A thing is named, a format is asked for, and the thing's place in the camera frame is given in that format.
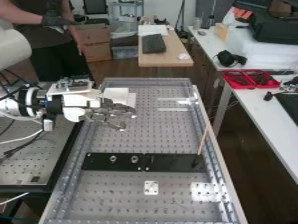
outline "person's arm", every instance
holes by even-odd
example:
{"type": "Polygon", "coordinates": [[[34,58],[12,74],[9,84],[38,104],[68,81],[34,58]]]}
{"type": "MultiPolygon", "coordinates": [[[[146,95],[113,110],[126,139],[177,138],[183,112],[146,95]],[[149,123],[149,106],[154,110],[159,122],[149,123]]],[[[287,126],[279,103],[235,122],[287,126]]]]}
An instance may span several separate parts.
{"type": "Polygon", "coordinates": [[[0,0],[0,18],[17,24],[41,24],[42,16],[18,9],[9,0],[0,0]]]}
{"type": "MultiPolygon", "coordinates": [[[[70,21],[74,20],[72,10],[70,10],[70,7],[69,7],[69,0],[62,0],[62,18],[68,19],[70,21]]],[[[84,45],[82,45],[82,42],[81,42],[81,36],[77,32],[76,26],[69,26],[68,30],[69,30],[69,32],[72,34],[72,37],[73,37],[73,39],[77,43],[78,54],[82,55],[84,45]]]]}

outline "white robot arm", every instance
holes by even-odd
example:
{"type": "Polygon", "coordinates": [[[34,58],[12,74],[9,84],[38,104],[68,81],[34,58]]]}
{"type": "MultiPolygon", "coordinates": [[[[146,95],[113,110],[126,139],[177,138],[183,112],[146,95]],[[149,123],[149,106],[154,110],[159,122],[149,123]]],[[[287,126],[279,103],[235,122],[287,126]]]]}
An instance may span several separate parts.
{"type": "Polygon", "coordinates": [[[16,93],[8,94],[8,89],[2,86],[0,117],[6,116],[17,120],[40,118],[44,131],[53,130],[54,118],[60,114],[72,122],[86,120],[120,131],[125,130],[125,122],[116,121],[113,117],[135,118],[135,110],[132,107],[134,100],[129,102],[132,97],[128,88],[108,88],[101,92],[93,89],[92,85],[88,77],[74,77],[61,79],[48,90],[25,84],[21,89],[12,91],[16,93]]]}

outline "bolt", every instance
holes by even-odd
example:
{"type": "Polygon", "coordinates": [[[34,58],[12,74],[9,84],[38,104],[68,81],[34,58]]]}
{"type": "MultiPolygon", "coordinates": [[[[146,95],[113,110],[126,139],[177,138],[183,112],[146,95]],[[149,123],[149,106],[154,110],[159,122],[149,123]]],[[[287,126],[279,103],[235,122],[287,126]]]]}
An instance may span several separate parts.
{"type": "Polygon", "coordinates": [[[138,162],[138,157],[137,156],[132,156],[130,161],[133,164],[135,164],[138,162]]]}
{"type": "Polygon", "coordinates": [[[109,157],[109,161],[110,161],[112,163],[114,163],[114,162],[117,161],[117,157],[116,157],[116,156],[110,156],[110,157],[109,157]]]}

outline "perforated metal table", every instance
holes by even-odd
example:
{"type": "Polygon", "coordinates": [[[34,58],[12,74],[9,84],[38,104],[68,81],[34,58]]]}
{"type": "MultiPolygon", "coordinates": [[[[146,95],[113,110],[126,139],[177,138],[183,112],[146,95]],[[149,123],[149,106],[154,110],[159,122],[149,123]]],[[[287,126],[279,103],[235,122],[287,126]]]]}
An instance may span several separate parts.
{"type": "Polygon", "coordinates": [[[40,224],[247,223],[189,79],[105,79],[106,87],[137,94],[138,116],[125,132],[84,124],[40,224]],[[81,169],[96,152],[195,155],[205,127],[201,172],[81,169]],[[157,195],[145,194],[146,181],[158,183],[157,195]]]}
{"type": "MultiPolygon", "coordinates": [[[[0,132],[10,120],[0,118],[0,132]]],[[[42,192],[50,188],[50,181],[58,172],[65,146],[70,141],[74,124],[62,116],[57,118],[53,132],[41,134],[34,143],[18,151],[8,160],[0,163],[0,191],[1,192],[42,192]]],[[[0,137],[0,141],[21,138],[40,129],[33,122],[16,121],[0,137]]],[[[28,140],[0,145],[0,153],[16,148],[28,140]]]]}

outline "red tray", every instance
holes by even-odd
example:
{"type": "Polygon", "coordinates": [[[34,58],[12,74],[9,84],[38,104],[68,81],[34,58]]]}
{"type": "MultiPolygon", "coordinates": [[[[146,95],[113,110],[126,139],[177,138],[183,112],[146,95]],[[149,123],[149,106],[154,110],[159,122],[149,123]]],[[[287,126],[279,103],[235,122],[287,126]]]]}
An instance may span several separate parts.
{"type": "Polygon", "coordinates": [[[281,83],[271,77],[271,75],[267,72],[261,71],[261,70],[245,70],[243,73],[249,77],[249,79],[253,81],[257,88],[259,88],[259,89],[279,88],[281,83]]]}
{"type": "Polygon", "coordinates": [[[254,89],[255,83],[242,71],[226,70],[221,75],[233,89],[254,89]]]}

